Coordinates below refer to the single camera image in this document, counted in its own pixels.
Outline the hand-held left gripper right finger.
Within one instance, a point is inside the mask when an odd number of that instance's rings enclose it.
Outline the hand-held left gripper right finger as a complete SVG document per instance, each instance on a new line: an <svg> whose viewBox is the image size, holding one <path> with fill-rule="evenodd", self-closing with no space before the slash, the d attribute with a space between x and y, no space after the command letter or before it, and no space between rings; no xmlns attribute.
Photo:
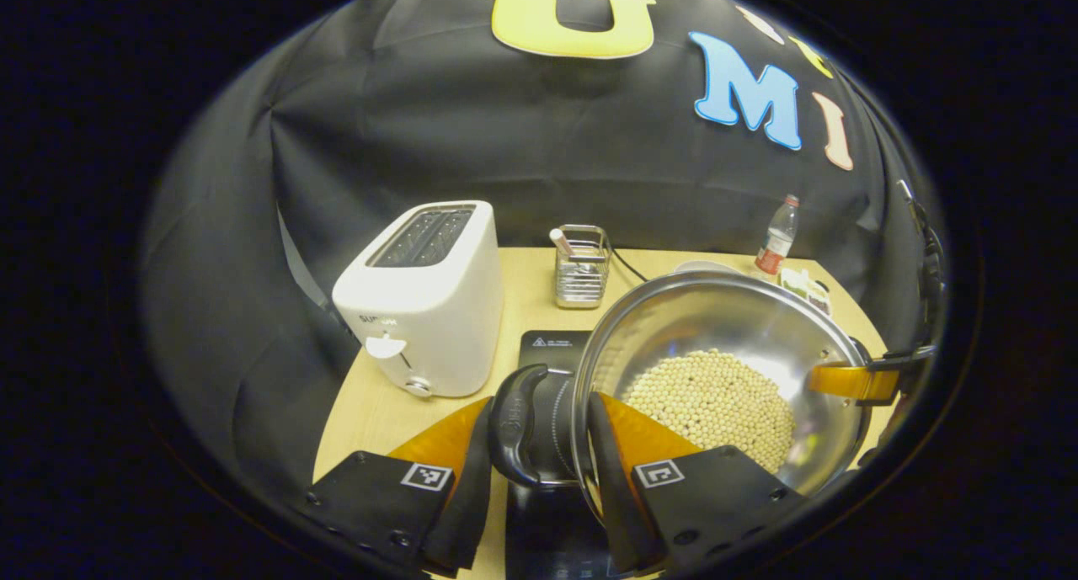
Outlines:
<svg viewBox="0 0 1078 580"><path fill-rule="evenodd" d="M616 571L683 572L740 554L806 499L738 447L697 447L616 397L588 397L588 434Z"/></svg>

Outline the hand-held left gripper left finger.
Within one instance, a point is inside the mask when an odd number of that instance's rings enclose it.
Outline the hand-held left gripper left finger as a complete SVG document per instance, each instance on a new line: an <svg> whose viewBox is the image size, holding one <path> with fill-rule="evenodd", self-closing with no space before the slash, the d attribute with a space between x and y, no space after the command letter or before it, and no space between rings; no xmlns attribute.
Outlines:
<svg viewBox="0 0 1078 580"><path fill-rule="evenodd" d="M346 456L304 492L304 516L409 572L472 568L490 501L492 402L459 408L387 454Z"/></svg>

